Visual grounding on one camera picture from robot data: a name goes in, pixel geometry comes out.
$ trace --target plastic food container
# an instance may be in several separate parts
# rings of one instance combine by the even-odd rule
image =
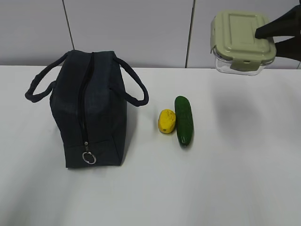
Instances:
[[[268,24],[259,13],[223,11],[211,23],[211,52],[222,73],[257,75],[276,57],[273,38],[257,39],[258,27]]]

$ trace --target container lid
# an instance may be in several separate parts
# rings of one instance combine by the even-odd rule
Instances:
[[[231,68],[256,71],[261,64],[274,61],[276,47],[273,38],[255,38],[256,29],[268,24],[266,16],[244,11],[223,11],[211,23],[211,51],[225,60]]]

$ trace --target green cucumber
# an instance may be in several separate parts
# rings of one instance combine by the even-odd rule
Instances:
[[[178,96],[174,101],[177,136],[181,146],[190,144],[193,135],[191,106],[187,98]]]

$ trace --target yellow lemon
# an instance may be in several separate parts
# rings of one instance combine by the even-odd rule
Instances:
[[[175,128],[175,113],[165,109],[161,111],[158,120],[158,128],[162,133],[171,133]]]

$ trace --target zipper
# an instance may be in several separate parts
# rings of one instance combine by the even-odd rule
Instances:
[[[85,146],[86,152],[90,153],[89,150],[89,139],[87,132],[87,122],[86,122],[86,113],[85,113],[85,93],[87,86],[92,78],[94,72],[94,53],[92,53],[88,68],[86,70],[85,76],[79,88],[79,99],[78,99],[78,120],[81,130],[81,135],[83,139],[83,144]]]

